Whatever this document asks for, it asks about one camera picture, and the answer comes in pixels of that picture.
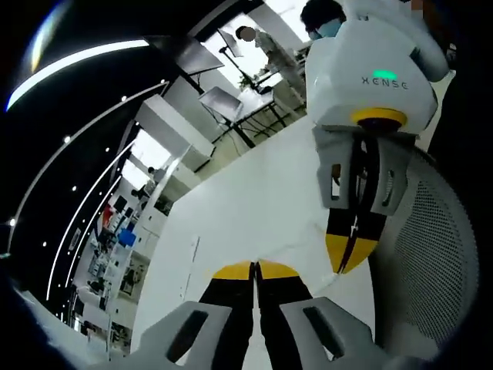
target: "face mask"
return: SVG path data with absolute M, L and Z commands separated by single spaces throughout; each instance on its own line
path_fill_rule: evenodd
M 311 40 L 314 41 L 322 38 L 322 36 L 320 36 L 317 31 L 308 32 L 308 36 Z
M 330 22 L 321 25 L 317 30 L 317 34 L 320 37 L 334 37 L 339 31 L 340 25 L 339 19 L 332 19 Z

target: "green indicator light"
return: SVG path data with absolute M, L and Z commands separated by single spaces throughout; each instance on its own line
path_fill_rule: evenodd
M 397 75 L 391 71 L 375 70 L 373 77 L 377 79 L 397 79 Z

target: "computer screen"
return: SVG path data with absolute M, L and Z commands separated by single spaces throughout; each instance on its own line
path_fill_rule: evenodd
M 126 210 L 125 210 L 125 217 L 130 217 L 132 216 L 133 214 L 133 209 L 128 207 Z
M 116 200 L 115 204 L 113 205 L 113 207 L 119 211 L 120 213 L 123 212 L 123 209 L 125 208 L 127 204 L 127 201 L 124 197 L 122 197 L 121 195 L 118 197 L 118 199 Z
M 193 37 L 147 36 L 146 40 L 191 76 L 224 66 L 213 53 Z
M 226 31 L 223 31 L 222 29 L 218 29 L 217 31 L 221 35 L 221 37 L 223 38 L 227 47 L 230 48 L 230 50 L 233 53 L 233 56 L 235 58 L 239 58 L 239 57 L 243 56 L 243 54 L 241 53 L 241 50 L 240 50 L 240 46 L 238 45 L 238 42 L 236 42 L 233 35 L 231 35 L 230 33 L 226 32 Z

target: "white table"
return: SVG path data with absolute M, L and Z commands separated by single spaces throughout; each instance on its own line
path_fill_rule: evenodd
M 279 113 L 276 112 L 276 110 L 274 109 L 275 105 L 279 106 L 281 109 L 285 110 L 289 114 L 293 114 L 295 117 L 299 117 L 299 115 L 297 115 L 297 113 L 294 112 L 293 109 L 287 107 L 286 104 L 274 98 L 273 90 L 261 95 L 258 92 L 247 88 L 242 91 L 238 95 L 238 97 L 236 97 L 236 99 L 238 99 L 242 103 L 241 109 L 238 113 L 233 114 L 234 109 L 231 109 L 231 114 L 226 114 L 227 109 L 225 109 L 224 112 L 217 112 L 224 119 L 230 121 L 229 123 L 227 123 L 227 125 L 230 127 L 227 131 L 234 130 L 249 148 L 254 148 L 255 143 L 245 134 L 243 130 L 249 130 L 255 133 L 265 133 L 269 129 L 269 127 L 264 126 L 261 123 L 259 123 L 262 126 L 261 129 L 255 127 L 251 123 L 249 123 L 249 127 L 242 126 L 244 123 L 247 122 L 248 119 L 253 118 L 259 112 L 262 112 L 264 109 L 268 108 L 276 117 L 276 122 L 280 122 L 284 127 L 286 127 L 286 123 L 279 115 Z
M 374 331 L 367 261 L 327 286 L 334 279 L 324 242 L 328 210 L 320 201 L 312 127 L 307 117 L 298 120 L 175 203 L 147 272 L 133 351 L 147 328 L 183 301 L 199 300 L 215 271 L 260 257 L 295 268 L 314 296 L 329 297 Z M 265 368 L 257 310 L 253 317 L 243 368 Z

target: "mesh panel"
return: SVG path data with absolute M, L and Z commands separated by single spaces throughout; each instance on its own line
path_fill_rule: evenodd
M 406 291 L 405 320 L 440 345 L 463 312 L 467 271 L 459 231 L 446 203 L 425 182 L 410 217 L 399 233 L 395 254 L 400 284 Z

